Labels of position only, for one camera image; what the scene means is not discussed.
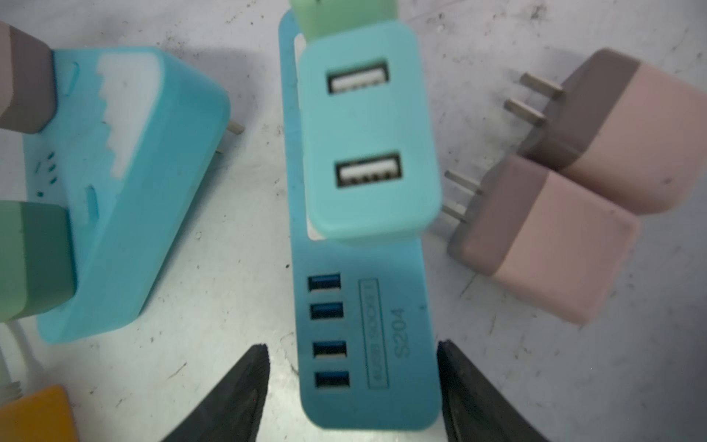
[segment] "slot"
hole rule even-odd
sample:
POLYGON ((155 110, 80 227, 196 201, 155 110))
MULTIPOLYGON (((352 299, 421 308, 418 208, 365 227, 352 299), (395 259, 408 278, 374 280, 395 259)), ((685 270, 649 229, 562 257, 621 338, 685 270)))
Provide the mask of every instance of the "slot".
POLYGON ((352 187, 402 178, 397 153, 337 163, 337 187, 352 187))
POLYGON ((321 303, 310 305, 312 319, 337 319, 344 317, 344 303, 321 303))
POLYGON ((323 274, 309 277, 307 283, 310 291, 341 290, 341 274, 323 274))
POLYGON ((312 344, 315 358, 346 357, 346 341, 326 341, 312 344))
POLYGON ((317 388, 348 388, 348 371, 319 371, 314 373, 317 388))
POLYGON ((386 62, 376 62, 368 66, 330 74, 329 94, 334 95, 387 83, 390 80, 386 62))

